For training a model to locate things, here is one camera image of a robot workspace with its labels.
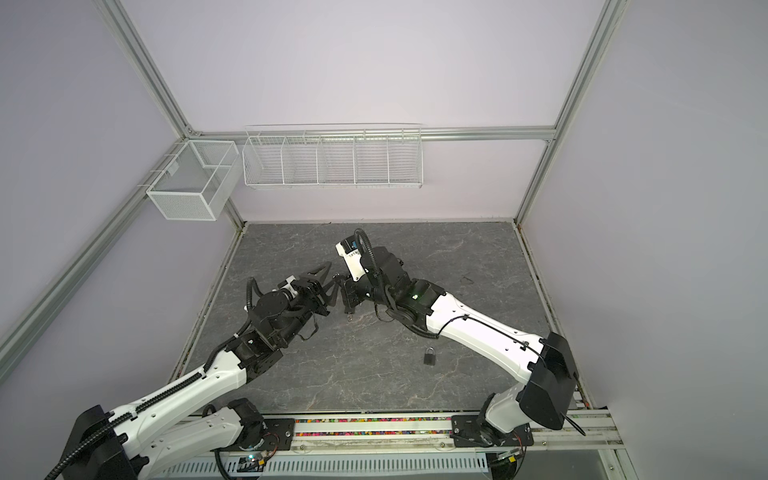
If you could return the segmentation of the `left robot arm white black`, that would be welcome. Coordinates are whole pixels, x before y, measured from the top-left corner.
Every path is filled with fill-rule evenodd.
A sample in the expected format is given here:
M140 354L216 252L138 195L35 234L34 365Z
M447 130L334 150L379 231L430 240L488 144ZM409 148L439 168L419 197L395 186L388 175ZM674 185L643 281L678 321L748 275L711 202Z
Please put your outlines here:
M235 333L165 387L111 411L96 405L81 413L48 478L148 479L207 451L258 446L269 432L247 399L185 419L266 373L310 320L328 315L336 295L330 268L324 262L268 292L249 279L247 319Z

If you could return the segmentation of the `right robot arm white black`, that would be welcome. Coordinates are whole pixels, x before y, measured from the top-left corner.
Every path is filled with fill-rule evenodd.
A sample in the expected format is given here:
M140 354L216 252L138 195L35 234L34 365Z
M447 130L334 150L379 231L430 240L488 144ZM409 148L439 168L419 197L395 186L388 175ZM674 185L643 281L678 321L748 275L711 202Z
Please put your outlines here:
M336 251L349 271L342 280L347 311L370 301L412 333L453 340L512 377L512 386L490 394L476 417L481 445L498 445L530 423L550 430L570 423L579 373L563 336L550 332L542 337L503 324L439 285L411 278L402 261L384 247L367 250L348 237L337 243Z

